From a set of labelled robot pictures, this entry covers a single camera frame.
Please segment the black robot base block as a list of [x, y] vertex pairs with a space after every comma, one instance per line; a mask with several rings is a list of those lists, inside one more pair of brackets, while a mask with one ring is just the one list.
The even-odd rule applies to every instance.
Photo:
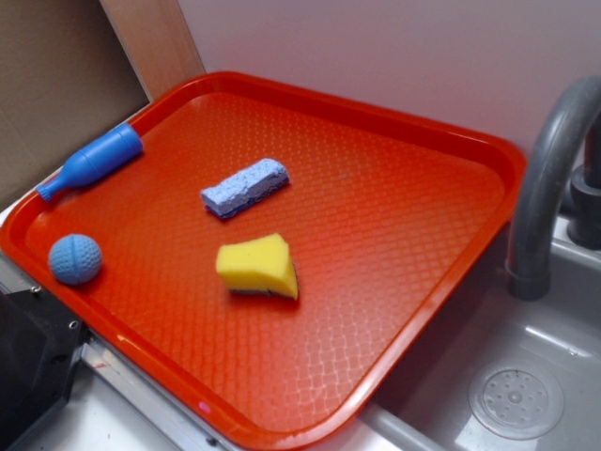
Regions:
[[1, 448], [14, 450], [69, 402], [86, 327], [45, 289], [1, 295]]

